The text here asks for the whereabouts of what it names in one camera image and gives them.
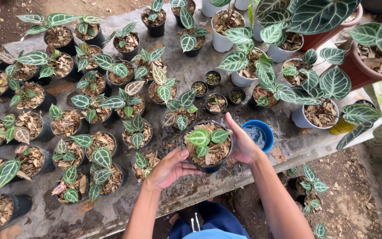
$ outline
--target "blue container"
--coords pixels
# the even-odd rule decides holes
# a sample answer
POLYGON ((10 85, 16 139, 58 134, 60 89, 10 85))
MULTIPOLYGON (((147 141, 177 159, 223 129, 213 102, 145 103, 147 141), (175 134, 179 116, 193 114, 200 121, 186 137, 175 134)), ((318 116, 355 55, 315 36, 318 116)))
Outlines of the blue container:
POLYGON ((266 142, 265 142, 265 146, 263 147, 262 150, 263 150, 263 152, 267 153, 269 151, 269 149, 272 148, 272 145, 273 145, 273 133, 272 133, 272 130, 264 122, 262 122, 260 120, 255 120, 255 119, 247 121, 246 123, 244 123, 241 126, 241 128, 244 128, 244 127, 246 127, 248 125, 257 126, 257 127, 261 128, 263 130, 263 132, 265 133, 265 136, 266 136, 266 142))

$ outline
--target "person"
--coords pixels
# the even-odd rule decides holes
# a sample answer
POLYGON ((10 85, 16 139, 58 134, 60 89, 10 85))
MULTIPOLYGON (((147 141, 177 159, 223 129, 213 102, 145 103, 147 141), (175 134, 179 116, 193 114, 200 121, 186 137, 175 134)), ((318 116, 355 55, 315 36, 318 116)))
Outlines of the person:
MULTIPOLYGON (((226 113, 225 118, 231 128, 230 132, 234 141, 231 158, 249 165, 274 238, 314 239, 307 220, 282 185, 265 153, 234 122, 229 113, 226 113)), ((182 162, 187 157, 187 150, 176 148, 153 168, 142 184, 123 239, 150 239, 153 235, 157 204, 162 190, 183 175, 202 174, 193 164, 182 162)), ((249 238, 239 221, 220 203, 204 201, 199 204, 199 213, 204 224, 200 226, 195 221, 198 224, 195 230, 190 228, 185 220, 178 219, 176 215, 176 221, 168 238, 249 238)))

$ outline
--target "hand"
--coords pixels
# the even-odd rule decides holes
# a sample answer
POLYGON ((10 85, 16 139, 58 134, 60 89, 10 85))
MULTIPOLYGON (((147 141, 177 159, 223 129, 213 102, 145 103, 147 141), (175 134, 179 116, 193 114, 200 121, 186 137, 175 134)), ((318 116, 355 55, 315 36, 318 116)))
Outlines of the hand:
POLYGON ((189 162, 181 162, 189 155, 188 150, 176 148, 162 159, 144 180, 150 186, 162 191, 175 180, 183 175, 202 174, 195 165, 189 162))
POLYGON ((226 123, 231 128, 230 132, 234 141, 234 146, 230 158, 232 161, 238 160, 243 163, 252 164, 265 153, 253 142, 248 134, 232 119, 228 112, 225 116, 226 123))

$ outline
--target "water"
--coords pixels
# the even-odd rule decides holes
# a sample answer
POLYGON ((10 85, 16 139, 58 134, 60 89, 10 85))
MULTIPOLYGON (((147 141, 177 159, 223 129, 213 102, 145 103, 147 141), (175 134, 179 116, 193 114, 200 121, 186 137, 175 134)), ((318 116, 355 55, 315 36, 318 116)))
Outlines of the water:
POLYGON ((255 125, 247 125, 243 129, 260 149, 265 147, 266 134, 261 128, 255 125))

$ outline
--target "person's left hand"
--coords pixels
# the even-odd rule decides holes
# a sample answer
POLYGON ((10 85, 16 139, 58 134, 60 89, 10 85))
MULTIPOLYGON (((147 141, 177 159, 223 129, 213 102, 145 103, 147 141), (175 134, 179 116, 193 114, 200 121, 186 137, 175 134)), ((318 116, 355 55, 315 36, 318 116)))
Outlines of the person's left hand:
POLYGON ((144 182, 162 191, 183 175, 202 174, 192 163, 181 162, 188 155, 188 150, 179 147, 172 150, 151 170, 144 182))

